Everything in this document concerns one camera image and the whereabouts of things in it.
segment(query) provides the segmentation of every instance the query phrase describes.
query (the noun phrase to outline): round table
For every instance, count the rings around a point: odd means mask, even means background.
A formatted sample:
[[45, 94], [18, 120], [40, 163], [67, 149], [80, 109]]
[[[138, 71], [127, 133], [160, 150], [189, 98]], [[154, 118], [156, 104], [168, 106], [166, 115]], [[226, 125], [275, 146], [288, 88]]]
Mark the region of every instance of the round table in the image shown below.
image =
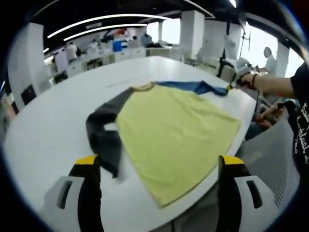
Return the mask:
[[[74, 162], [92, 154], [85, 122], [89, 114], [129, 86], [150, 81], [227, 83], [192, 66], [163, 57], [127, 60], [74, 76], [30, 102], [11, 123], [5, 158], [18, 190], [38, 212], [46, 191], [68, 175]], [[226, 97], [201, 95], [242, 121], [227, 154], [234, 156], [249, 127], [255, 100], [241, 90]], [[215, 168], [198, 186], [172, 204], [159, 208], [124, 152], [119, 177], [101, 168], [101, 219], [106, 232], [147, 232], [174, 219], [199, 200], [217, 181]]]

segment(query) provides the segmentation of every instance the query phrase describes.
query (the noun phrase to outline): t-shirt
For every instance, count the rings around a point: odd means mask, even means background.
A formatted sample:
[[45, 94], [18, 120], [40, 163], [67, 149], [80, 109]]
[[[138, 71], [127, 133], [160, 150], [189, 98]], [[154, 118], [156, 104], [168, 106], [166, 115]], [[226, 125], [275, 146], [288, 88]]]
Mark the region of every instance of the t-shirt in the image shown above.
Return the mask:
[[265, 68], [268, 70], [268, 75], [276, 75], [277, 61], [272, 54], [268, 57]]
[[76, 52], [77, 52], [77, 47], [76, 47], [74, 44], [70, 44], [70, 45], [67, 47], [66, 53], [67, 53], [67, 59], [68, 59], [68, 61], [71, 61], [71, 60], [77, 58]]
[[[121, 145], [159, 206], [183, 196], [226, 154], [241, 122], [198, 94], [225, 96], [205, 82], [157, 82], [131, 87], [86, 122], [102, 166], [116, 177]], [[116, 122], [117, 130], [105, 130]]]
[[286, 110], [289, 114], [288, 122], [292, 128], [293, 133], [298, 133], [296, 104], [292, 101], [278, 103], [278, 109], [281, 109], [283, 107], [286, 107]]
[[309, 70], [305, 63], [291, 77], [291, 83], [301, 105], [294, 138], [295, 162], [301, 175], [309, 176]]

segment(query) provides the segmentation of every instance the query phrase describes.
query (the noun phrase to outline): wrist bracelet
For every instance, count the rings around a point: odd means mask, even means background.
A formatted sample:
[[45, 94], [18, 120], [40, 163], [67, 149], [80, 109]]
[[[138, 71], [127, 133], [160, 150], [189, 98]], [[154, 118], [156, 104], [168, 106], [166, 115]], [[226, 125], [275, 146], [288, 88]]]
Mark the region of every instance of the wrist bracelet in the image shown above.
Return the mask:
[[252, 78], [252, 81], [251, 81], [251, 87], [252, 87], [253, 89], [255, 89], [255, 87], [254, 87], [254, 82], [255, 82], [255, 77], [256, 77], [257, 75], [258, 75], [257, 73], [254, 74], [254, 75], [253, 75], [253, 78]]

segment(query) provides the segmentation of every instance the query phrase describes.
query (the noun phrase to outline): curved led light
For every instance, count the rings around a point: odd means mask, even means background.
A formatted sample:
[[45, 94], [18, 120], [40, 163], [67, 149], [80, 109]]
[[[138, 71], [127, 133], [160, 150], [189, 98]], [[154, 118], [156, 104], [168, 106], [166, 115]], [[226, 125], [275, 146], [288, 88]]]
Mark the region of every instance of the curved led light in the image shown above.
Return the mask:
[[1, 86], [0, 92], [2, 91], [4, 84], [5, 84], [5, 81], [2, 83], [2, 86]]
[[97, 31], [97, 30], [104, 30], [104, 29], [110, 29], [110, 28], [120, 28], [120, 27], [126, 28], [126, 27], [145, 27], [145, 26], [147, 26], [147, 24], [133, 23], [133, 24], [119, 24], [119, 25], [112, 25], [112, 26], [106, 26], [106, 27], [101, 27], [101, 28], [95, 28], [95, 29], [86, 30], [84, 32], [69, 36], [68, 38], [65, 38], [63, 41], [67, 41], [67, 40], [73, 39], [77, 36], [85, 35], [85, 34], [88, 34], [88, 33], [91, 33], [91, 32]]
[[233, 7], [236, 8], [236, 2], [235, 2], [235, 0], [229, 0], [229, 1], [230, 1], [230, 3], [233, 5]]
[[187, 3], [199, 8], [201, 11], [209, 14], [212, 18], [216, 18], [212, 13], [210, 13], [209, 11], [205, 10], [203, 7], [201, 7], [200, 5], [197, 5], [196, 3], [190, 1], [190, 0], [183, 0], [183, 1], [186, 1]]
[[44, 60], [45, 64], [47, 64], [47, 63], [49, 63], [50, 61], [52, 61], [53, 58], [54, 58], [54, 56], [50, 56], [50, 57], [46, 58], [46, 59]]
[[96, 20], [101, 20], [101, 19], [106, 19], [106, 18], [117, 18], [117, 17], [147, 17], [147, 18], [157, 18], [157, 19], [163, 19], [163, 20], [170, 20], [171, 18], [167, 18], [167, 17], [163, 17], [163, 16], [158, 16], [158, 15], [151, 15], [151, 14], [113, 14], [113, 15], [105, 15], [105, 16], [101, 16], [101, 17], [95, 17], [95, 18], [90, 18], [90, 19], [86, 19], [83, 21], [80, 21], [78, 23], [73, 23], [69, 26], [66, 26], [60, 30], [55, 31], [54, 33], [51, 33], [50, 35], [47, 36], [47, 38], [51, 38], [69, 28], [75, 27], [77, 25], [81, 25], [84, 23], [88, 23], [88, 22], [92, 22], [92, 21], [96, 21]]

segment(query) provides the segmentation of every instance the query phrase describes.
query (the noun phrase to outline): white pillar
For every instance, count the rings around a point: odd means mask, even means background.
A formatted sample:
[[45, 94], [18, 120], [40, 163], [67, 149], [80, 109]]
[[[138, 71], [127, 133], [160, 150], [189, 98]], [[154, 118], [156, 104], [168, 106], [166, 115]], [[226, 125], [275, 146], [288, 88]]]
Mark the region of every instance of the white pillar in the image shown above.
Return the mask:
[[163, 22], [159, 22], [159, 41], [162, 40]]
[[278, 42], [278, 51], [277, 51], [277, 77], [285, 77], [286, 69], [289, 63], [289, 54], [290, 50]]
[[25, 107], [21, 93], [29, 85], [37, 96], [41, 94], [42, 85], [50, 78], [44, 63], [42, 25], [29, 23], [20, 31], [9, 55], [8, 76], [19, 111]]
[[196, 56], [203, 45], [205, 16], [198, 11], [184, 11], [181, 18], [180, 45]]
[[[214, 58], [220, 58], [222, 56], [225, 46], [226, 35], [226, 22], [216, 20], [206, 20], [204, 27], [204, 41], [207, 43], [207, 51], [209, 56]], [[241, 43], [241, 26], [232, 24], [230, 25], [229, 37], [235, 42], [236, 54], [239, 50], [239, 44]]]

